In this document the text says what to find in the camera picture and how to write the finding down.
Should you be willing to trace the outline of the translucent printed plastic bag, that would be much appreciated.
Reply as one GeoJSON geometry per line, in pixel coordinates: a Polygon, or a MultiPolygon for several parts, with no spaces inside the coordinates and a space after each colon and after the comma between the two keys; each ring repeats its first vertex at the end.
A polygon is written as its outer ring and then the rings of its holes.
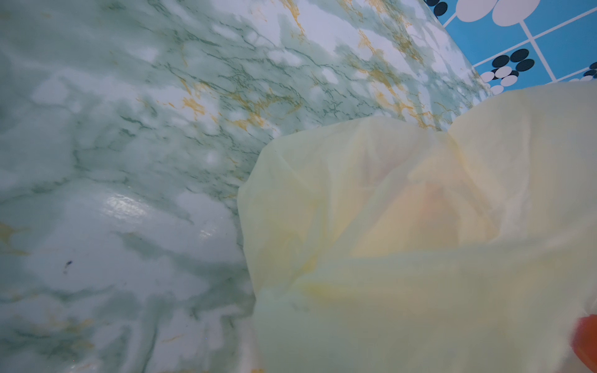
{"type": "Polygon", "coordinates": [[[277,138],[237,204],[265,371],[571,371],[596,296],[596,84],[503,93],[446,131],[277,138]]]}

